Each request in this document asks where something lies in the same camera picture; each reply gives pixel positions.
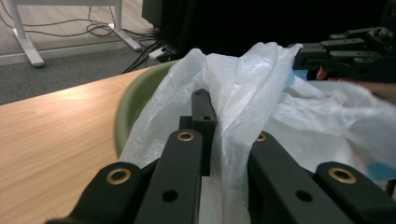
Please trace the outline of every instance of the translucent plastic bag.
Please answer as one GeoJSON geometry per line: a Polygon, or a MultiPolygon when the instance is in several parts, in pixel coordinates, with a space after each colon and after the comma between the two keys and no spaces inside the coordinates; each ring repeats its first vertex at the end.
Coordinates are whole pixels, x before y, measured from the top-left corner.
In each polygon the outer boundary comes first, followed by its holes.
{"type": "Polygon", "coordinates": [[[396,108],[362,88],[298,78],[291,68],[300,47],[258,43],[240,58],[191,50],[148,101],[120,161],[144,167],[158,159],[179,117],[191,113],[192,92],[204,88],[219,124],[210,177],[203,179],[200,223],[250,223],[247,162],[262,130],[308,170],[315,171],[324,161],[340,161],[367,174],[366,165],[378,161],[394,176],[396,148],[389,135],[396,133],[396,108]],[[379,127],[379,120],[388,122],[379,127]]]}

